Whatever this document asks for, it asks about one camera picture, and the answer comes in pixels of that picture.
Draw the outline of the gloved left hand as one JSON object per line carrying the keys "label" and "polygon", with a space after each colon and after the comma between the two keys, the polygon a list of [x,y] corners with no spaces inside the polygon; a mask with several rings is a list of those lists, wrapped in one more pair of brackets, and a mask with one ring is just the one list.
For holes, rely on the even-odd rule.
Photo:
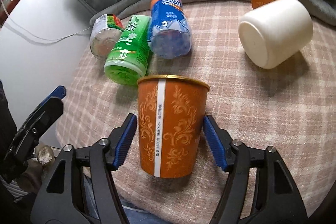
{"label": "gloved left hand", "polygon": [[39,143],[34,151],[35,156],[27,161],[27,169],[15,181],[21,190],[37,194],[55,162],[55,156],[52,148],[45,143]]}

